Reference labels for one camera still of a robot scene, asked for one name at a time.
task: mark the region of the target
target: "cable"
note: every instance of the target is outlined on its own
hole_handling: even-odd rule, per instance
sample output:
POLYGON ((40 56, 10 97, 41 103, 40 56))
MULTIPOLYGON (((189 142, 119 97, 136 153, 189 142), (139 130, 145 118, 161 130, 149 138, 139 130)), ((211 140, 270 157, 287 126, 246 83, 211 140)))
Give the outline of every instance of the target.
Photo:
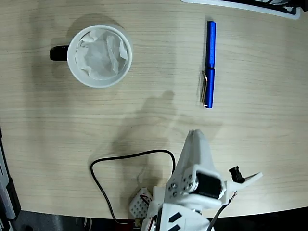
POLYGON ((222 207, 220 207, 220 209, 217 211, 217 213, 215 214, 215 216, 213 217, 213 219, 211 220, 210 224, 208 225, 206 231, 211 231, 218 216, 221 214, 221 212, 231 203, 231 201, 235 198, 235 196, 237 195, 237 192, 235 192, 233 194, 233 196, 231 197, 231 199, 229 199, 229 202, 226 205, 223 205, 222 207))
POLYGON ((274 1, 274 0, 269 0, 269 1, 265 2, 265 4, 270 4, 272 1, 274 1))
POLYGON ((147 204, 147 205, 150 205, 150 203, 145 199, 145 198, 147 198, 147 199, 149 199, 150 201, 151 201, 151 199, 148 197, 148 196, 146 196, 146 195, 140 195, 140 198, 147 204))
POLYGON ((108 160, 123 160, 123 159, 129 159, 129 158, 134 158, 134 157, 138 157, 138 156, 142 156, 142 155, 147 155, 147 154, 152 154, 152 153, 167 153, 170 157, 171 157, 171 160, 172 160, 172 173, 174 172, 175 170, 175 165, 176 165, 176 162, 175 162, 175 157, 174 155, 172 154, 172 152, 168 151, 168 150, 164 150, 164 149, 156 149, 156 150, 150 150, 150 151, 146 151, 146 152, 142 152, 142 153, 136 153, 136 154, 132 154, 132 155, 124 155, 124 156, 115 156, 115 157, 106 157, 106 158, 100 158, 100 159, 97 159, 97 160, 94 160, 91 165, 90 165, 90 172, 91 172, 91 175, 97 185, 97 187, 101 190, 107 204, 108 204, 108 207, 109 207, 109 210, 110 210, 110 213, 111 213, 111 216, 112 218, 115 220, 116 223, 118 224, 128 224, 128 223, 121 223, 119 221, 117 221, 116 217, 115 217, 115 214, 114 214, 114 211, 112 209, 112 206, 111 206, 111 203, 108 199, 108 196, 107 194, 105 193, 104 189, 102 188, 102 186, 100 185, 100 183, 98 182, 95 174, 94 174, 94 170, 93 170, 93 166, 96 164, 96 163, 99 163, 99 162, 102 162, 102 161, 108 161, 108 160))

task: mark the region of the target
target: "blue pen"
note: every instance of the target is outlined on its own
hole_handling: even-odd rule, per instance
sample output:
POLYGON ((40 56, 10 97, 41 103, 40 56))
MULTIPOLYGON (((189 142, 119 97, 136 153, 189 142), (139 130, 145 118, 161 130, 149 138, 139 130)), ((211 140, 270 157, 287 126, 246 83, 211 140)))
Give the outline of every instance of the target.
POLYGON ((205 57, 205 89, 203 106, 213 107, 214 79, 215 79, 215 43, 216 43, 216 23, 207 22, 206 57, 205 57))

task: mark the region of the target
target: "pen clip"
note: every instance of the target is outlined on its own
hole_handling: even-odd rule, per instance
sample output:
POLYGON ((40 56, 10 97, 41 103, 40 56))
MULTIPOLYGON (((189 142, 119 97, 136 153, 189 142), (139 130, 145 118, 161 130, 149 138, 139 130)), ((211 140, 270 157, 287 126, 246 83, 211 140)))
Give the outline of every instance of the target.
POLYGON ((205 93, 206 93, 206 87, 207 87, 207 77, 204 71, 202 71, 202 75, 203 75, 203 88, 202 88, 202 93, 201 93, 201 102, 203 103, 203 106, 207 106, 207 104, 205 104, 205 93))

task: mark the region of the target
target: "mug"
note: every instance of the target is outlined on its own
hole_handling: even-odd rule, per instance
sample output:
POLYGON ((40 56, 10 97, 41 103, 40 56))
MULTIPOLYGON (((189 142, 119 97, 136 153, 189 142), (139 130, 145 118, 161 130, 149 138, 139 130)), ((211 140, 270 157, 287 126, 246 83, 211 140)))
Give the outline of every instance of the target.
POLYGON ((78 32, 74 36, 74 38, 72 39, 69 45, 56 46, 56 47, 51 48, 49 57, 53 61, 67 61, 70 71, 72 72, 73 76, 75 76, 75 78, 79 80, 79 82, 89 87, 93 87, 93 88, 107 88, 109 86, 112 86, 118 83, 127 74, 131 66, 131 62, 132 62, 132 42, 127 32, 118 25, 94 25, 94 26, 89 26, 81 30, 80 32, 78 32), (128 60, 127 60, 126 65, 116 76, 108 78, 108 79, 102 79, 102 80, 93 79, 89 77, 86 71, 78 68, 76 64, 75 53, 76 53, 77 45, 79 41, 87 33, 95 29, 110 30, 118 34, 122 38, 127 48, 128 60))

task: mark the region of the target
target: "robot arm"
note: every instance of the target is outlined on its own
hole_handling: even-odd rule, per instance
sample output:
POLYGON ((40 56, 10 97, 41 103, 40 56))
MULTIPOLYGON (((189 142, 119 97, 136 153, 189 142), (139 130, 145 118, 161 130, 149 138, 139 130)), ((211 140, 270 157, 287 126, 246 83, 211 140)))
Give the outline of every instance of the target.
POLYGON ((224 181, 214 167, 208 142, 200 130, 189 131, 179 161, 166 187, 154 187, 154 200, 142 231, 206 231, 209 221, 203 209, 227 205, 231 194, 262 177, 242 178, 238 167, 230 169, 233 181, 224 181))

